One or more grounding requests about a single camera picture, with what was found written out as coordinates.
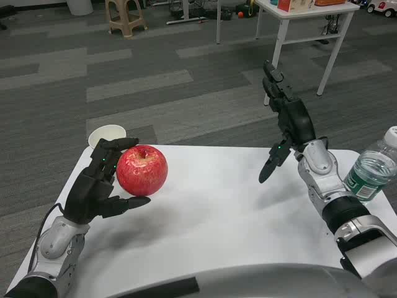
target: beige stool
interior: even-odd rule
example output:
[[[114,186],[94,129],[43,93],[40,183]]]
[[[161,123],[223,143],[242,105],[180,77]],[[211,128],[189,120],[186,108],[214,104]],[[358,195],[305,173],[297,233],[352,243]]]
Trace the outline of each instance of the beige stool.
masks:
[[[128,12],[128,2],[130,0],[106,0],[106,18],[109,21],[110,30],[109,33],[112,34],[113,29],[120,29],[123,32],[124,38],[132,38],[132,29],[143,25],[145,30],[148,29],[146,22],[143,18],[141,6],[138,0],[134,0],[136,8],[138,9],[139,15],[130,14]],[[118,16],[112,18],[109,10],[109,3],[113,2],[118,10]]]

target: red apple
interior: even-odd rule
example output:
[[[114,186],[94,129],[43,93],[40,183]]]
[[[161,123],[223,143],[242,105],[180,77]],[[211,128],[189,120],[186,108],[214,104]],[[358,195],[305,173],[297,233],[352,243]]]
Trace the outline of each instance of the red apple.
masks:
[[[118,183],[134,196],[149,196],[163,186],[168,174],[164,155],[148,145],[128,149],[118,160]]]

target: paper cup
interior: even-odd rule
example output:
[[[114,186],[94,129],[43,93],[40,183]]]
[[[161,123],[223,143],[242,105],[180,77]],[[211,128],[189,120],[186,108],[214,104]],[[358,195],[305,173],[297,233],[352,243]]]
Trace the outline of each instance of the paper cup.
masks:
[[[125,138],[127,132],[119,125],[110,124],[101,126],[95,129],[88,137],[88,145],[94,149],[99,140],[104,138],[107,141],[115,140],[116,138]]]

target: tabletop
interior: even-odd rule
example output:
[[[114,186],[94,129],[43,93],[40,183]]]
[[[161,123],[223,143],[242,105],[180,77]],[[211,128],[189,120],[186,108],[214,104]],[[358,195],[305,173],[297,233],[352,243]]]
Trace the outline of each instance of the tabletop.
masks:
[[[255,0],[255,3],[265,11],[269,12],[278,19],[300,19],[305,17],[326,16],[328,14],[343,14],[360,9],[360,6],[351,2],[344,4],[328,5],[328,6],[314,6],[308,11],[286,12],[272,5],[270,0]]]
[[[244,264],[306,263],[340,268],[341,254],[308,198],[291,154],[259,184],[268,148],[162,146],[169,173],[152,201],[118,217],[95,218],[68,298],[105,298],[199,271]],[[358,153],[331,150],[344,177]],[[85,149],[57,202],[91,159]],[[130,197],[114,183],[113,196]],[[397,233],[380,192],[368,204]],[[45,229],[58,211],[49,216]],[[26,274],[22,262],[10,288]]]

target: plastic bottle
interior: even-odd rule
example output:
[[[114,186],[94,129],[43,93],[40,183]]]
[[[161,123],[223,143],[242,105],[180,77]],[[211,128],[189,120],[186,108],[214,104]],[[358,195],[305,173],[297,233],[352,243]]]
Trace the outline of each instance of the plastic bottle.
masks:
[[[397,174],[397,126],[369,146],[343,181],[361,202],[371,201]]]

